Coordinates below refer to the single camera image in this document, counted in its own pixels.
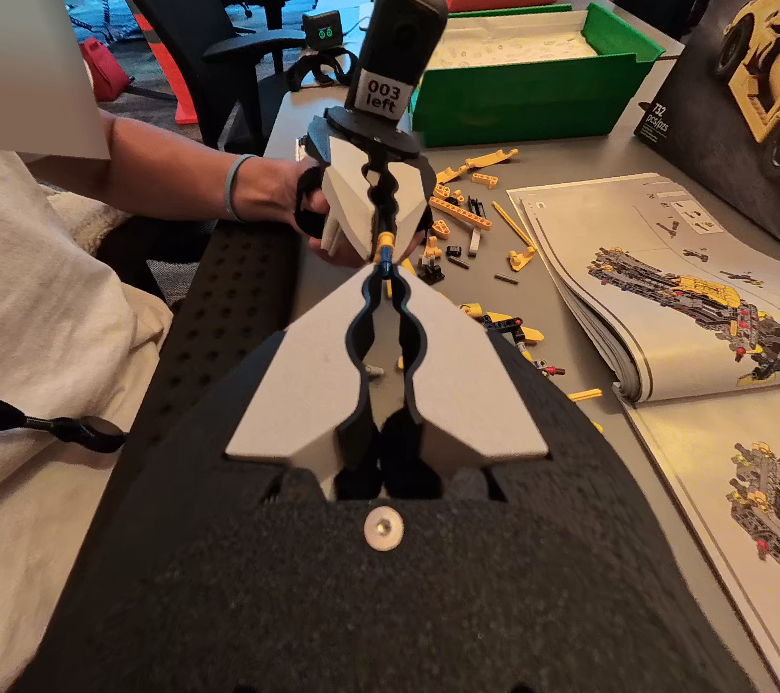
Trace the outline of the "thin wristband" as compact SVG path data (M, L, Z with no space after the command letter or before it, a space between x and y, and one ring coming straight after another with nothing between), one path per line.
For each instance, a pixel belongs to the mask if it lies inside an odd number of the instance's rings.
M231 221L236 223L245 223L245 220L239 217L236 212L233 196L237 184L237 177L241 167L249 160L259 160L259 156L254 154L243 154L237 156L232 162L225 176L225 182L222 193L222 201L225 213Z

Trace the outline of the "open instruction booklet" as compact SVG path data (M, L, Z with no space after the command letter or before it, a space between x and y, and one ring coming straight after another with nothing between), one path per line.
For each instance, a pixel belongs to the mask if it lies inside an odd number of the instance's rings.
M777 680L778 248L657 173L508 195Z

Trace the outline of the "green plastic bin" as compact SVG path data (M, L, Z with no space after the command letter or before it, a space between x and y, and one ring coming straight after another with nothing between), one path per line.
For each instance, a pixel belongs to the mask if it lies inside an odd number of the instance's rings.
M590 3L464 12L451 17L586 11L597 56L428 70L411 103L412 129L427 148L606 135L665 48L604 6Z

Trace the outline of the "grey desk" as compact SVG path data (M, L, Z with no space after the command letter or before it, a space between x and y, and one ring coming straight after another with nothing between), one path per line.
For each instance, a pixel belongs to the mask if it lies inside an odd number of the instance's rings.
M591 0L560 0L571 3L574 9L584 9ZM634 25L640 32L647 34L667 49L667 55L676 56L683 51L683 46L657 29L652 28L628 11L604 0L592 0L609 7L615 13ZM268 144L268 155L271 157L290 157L292 159L294 135L302 134L310 119L321 113L327 106L343 101L346 91L341 87L304 90L286 96L282 101L275 126ZM732 232L736 238L743 240L748 246L778 260L778 241L769 233L757 227L737 213L727 204L719 201L713 194L705 191L695 181L680 173L674 166L663 161L655 152L640 144L632 135L634 125L640 119L640 108L629 104L619 117L615 130L604 137L582 139L547 140L539 142L512 142L509 146L520 148L520 161L509 163L509 167L518 168L519 172L508 173L509 182L503 184L504 178L498 172L500 183L506 188L523 185L558 184L571 181L585 181L597 178L608 178L619 174L659 172L670 173L671 178L684 184L689 191L702 199L703 205L713 207L714 216L723 226ZM704 609L705 615L711 621L721 639L733 652L736 659L743 665L747 674L759 691L778 691L777 682L768 670L765 661L749 637L745 625L740 622L735 609L728 601L726 591L716 583L715 570L711 569L706 560L703 548L698 547L693 531L688 529L668 493L666 484L651 463L644 445L637 438L629 419L622 411L619 399L613 394L610 383L613 381L607 363L597 354L597 349L591 344L584 330L577 324L573 314L556 290L553 279L544 268L536 268L541 260L534 260L531 265L530 280L520 280L519 287L493 279L493 272L502 272L498 266L490 271L481 265L483 260L491 268L492 262L498 262L497 252L505 247L515 248L509 239L512 230L507 227L494 208L488 204L487 210L493 215L492 232L485 239L485 256L480 250L477 265L473 269L451 272L444 269L446 279L436 289L444 288L444 292L455 302L466 298L454 298L450 288L463 291L469 279L474 278L478 291L489 292L498 302L507 302L515 298L520 300L520 316L532 327L537 327L545 335L541 344L541 356L550 355L561 359L567 374L560 380L561 388L572 390L598 387L605 396L601 399L583 402L581 408L589 412L589 416L603 427L604 437L623 463L629 468L640 488L648 499L656 514L658 522L667 534L667 539L676 556L677 563L683 573L691 592ZM303 241L299 262L299 275L296 294L292 304L291 319L296 319L307 310L317 305L334 289L343 283L352 271L346 268L330 266L322 259L311 254L307 249L307 239Z

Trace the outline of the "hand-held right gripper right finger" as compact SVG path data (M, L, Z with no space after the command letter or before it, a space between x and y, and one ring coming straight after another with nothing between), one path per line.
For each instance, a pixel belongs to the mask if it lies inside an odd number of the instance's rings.
M404 398L385 423L385 492L434 499L463 471L548 457L520 393L531 366L500 334L393 270Z

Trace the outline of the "toy car set box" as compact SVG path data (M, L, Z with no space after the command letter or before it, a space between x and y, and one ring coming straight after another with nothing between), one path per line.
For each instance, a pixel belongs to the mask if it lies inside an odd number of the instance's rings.
M779 236L779 0L712 0L635 130Z

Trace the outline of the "person's left hand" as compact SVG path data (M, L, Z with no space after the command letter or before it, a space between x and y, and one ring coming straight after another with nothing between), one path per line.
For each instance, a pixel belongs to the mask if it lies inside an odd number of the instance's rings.
M276 221L297 228L294 211L297 203L299 178L310 168L318 167L315 160L301 161L250 159L242 164L232 195L235 214L243 221ZM329 203L321 190L303 200L304 209L327 215ZM322 249L321 240L308 238L309 250L333 266L359 269L365 264L351 244L342 239L335 255Z

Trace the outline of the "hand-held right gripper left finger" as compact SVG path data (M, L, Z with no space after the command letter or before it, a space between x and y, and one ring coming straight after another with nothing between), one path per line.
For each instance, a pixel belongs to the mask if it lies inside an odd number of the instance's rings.
M379 266L365 266L284 330L225 455L311 471L328 499L376 434L364 359L375 341Z

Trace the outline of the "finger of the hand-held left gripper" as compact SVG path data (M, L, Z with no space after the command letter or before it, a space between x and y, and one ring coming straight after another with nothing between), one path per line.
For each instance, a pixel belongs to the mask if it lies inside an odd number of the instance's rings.
M413 243L428 203L427 196L424 195L422 173L417 167L407 162L390 162L388 172L397 184L393 196L397 208L392 262L401 263Z
M372 185L364 176L369 156L352 143L329 138L330 163L321 189L329 205L321 248L330 257L336 253L338 242L346 238L359 258L375 260L376 205L369 195Z

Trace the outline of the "person's left forearm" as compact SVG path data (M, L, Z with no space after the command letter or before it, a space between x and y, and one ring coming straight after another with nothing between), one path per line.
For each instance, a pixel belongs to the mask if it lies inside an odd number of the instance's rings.
M84 193L124 212L162 220L227 218L230 155L148 123L99 111L110 158L91 163Z

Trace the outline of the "white paper packets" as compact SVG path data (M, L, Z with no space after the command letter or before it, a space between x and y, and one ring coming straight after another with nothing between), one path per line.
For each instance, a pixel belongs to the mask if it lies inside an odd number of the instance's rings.
M586 11L451 17L428 70L568 61L597 56L586 41Z

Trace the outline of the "thin yellow rod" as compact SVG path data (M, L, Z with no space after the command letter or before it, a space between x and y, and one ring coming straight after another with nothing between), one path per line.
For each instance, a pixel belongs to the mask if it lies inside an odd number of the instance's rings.
M498 215L504 220L512 231L525 243L525 245L533 250L537 250L537 246L531 239L531 237L521 229L521 227L512 220L512 217L496 202L492 201L492 206Z

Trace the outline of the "small black device green lights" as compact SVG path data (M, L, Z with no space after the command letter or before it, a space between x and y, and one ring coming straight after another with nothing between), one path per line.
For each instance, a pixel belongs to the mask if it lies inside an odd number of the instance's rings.
M342 46L344 31L340 11L303 14L302 19L308 49L324 52Z

